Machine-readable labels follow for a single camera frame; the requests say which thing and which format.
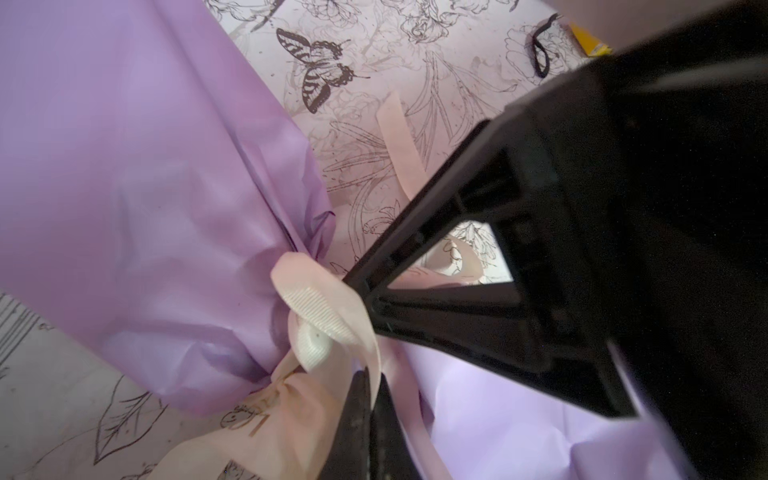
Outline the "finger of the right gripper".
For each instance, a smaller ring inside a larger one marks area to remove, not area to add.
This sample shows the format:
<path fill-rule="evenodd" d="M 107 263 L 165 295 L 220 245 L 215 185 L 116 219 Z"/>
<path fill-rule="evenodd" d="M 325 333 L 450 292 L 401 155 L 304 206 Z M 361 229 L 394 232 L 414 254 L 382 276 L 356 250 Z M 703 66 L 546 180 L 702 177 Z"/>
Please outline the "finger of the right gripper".
<path fill-rule="evenodd" d="M 511 280 L 396 279 L 454 227 L 488 225 Z M 605 417 L 632 417 L 598 288 L 550 150 L 522 118 L 483 121 L 346 275 L 379 334 L 426 346 Z"/>

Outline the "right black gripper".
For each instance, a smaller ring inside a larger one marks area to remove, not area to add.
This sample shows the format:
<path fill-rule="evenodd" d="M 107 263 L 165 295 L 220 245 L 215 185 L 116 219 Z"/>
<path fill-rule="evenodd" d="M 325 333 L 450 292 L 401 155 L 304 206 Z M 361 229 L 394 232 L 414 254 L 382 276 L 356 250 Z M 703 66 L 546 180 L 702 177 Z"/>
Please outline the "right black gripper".
<path fill-rule="evenodd" d="M 518 103 L 620 370 L 686 477 L 767 475 L 767 5 L 731 1 Z"/>

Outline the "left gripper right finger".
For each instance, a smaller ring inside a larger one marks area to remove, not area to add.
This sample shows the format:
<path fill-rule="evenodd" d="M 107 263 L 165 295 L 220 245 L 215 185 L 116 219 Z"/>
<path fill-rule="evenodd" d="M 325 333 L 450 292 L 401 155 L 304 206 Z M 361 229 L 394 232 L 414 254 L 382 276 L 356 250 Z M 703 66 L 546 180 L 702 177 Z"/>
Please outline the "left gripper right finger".
<path fill-rule="evenodd" d="M 389 384 L 381 376 L 376 402 L 370 414 L 370 478 L 374 480 L 421 480 L 397 416 Z"/>

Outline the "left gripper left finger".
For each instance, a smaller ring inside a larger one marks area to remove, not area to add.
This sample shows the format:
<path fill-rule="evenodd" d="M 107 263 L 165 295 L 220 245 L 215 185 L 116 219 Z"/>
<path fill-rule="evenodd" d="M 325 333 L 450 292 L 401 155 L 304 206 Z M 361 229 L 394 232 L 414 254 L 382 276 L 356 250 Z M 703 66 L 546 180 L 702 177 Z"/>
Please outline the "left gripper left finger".
<path fill-rule="evenodd" d="M 319 480 L 367 480 L 370 476 L 370 380 L 356 372 L 339 418 L 331 450 Z"/>

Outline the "cream ribbon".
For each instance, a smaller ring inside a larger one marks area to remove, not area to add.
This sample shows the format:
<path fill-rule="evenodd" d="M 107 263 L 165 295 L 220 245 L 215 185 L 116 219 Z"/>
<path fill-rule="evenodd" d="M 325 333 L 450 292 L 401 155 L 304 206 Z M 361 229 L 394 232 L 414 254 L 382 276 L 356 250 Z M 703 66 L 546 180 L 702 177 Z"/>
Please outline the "cream ribbon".
<path fill-rule="evenodd" d="M 384 375 L 421 477 L 448 478 L 424 424 L 411 366 L 398 345 L 375 337 L 359 296 L 299 253 L 283 255 L 271 279 L 290 310 L 290 347 L 268 386 L 243 401 L 250 417 L 181 443 L 153 477 L 214 479 L 235 465 L 261 479 L 317 479 L 352 377 L 367 369 L 371 412 Z"/>

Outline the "purple pink wrapping paper sheet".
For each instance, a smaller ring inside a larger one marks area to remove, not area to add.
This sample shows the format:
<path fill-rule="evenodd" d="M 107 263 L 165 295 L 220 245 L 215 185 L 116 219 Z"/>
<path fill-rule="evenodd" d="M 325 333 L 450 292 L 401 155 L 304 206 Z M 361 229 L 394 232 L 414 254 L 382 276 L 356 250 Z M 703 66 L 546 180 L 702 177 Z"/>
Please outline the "purple pink wrapping paper sheet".
<path fill-rule="evenodd" d="M 553 1 L 5 1 L 1 475 L 156 479 L 290 347 L 271 270 L 347 273 L 535 89 Z"/>

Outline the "yellow tape measure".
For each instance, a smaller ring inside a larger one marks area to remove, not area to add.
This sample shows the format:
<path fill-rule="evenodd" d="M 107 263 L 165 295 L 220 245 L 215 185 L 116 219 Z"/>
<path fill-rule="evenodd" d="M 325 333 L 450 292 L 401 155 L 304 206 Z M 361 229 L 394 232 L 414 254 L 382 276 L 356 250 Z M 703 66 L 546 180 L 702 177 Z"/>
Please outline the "yellow tape measure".
<path fill-rule="evenodd" d="M 565 31 L 570 41 L 586 58 L 607 56 L 613 52 L 610 46 L 591 35 L 585 29 L 572 23 L 564 23 L 562 16 L 558 13 L 552 14 L 530 34 L 530 58 L 534 67 L 534 73 L 540 79 L 547 78 L 552 70 L 553 53 L 545 47 L 542 42 L 542 36 L 554 26 Z"/>

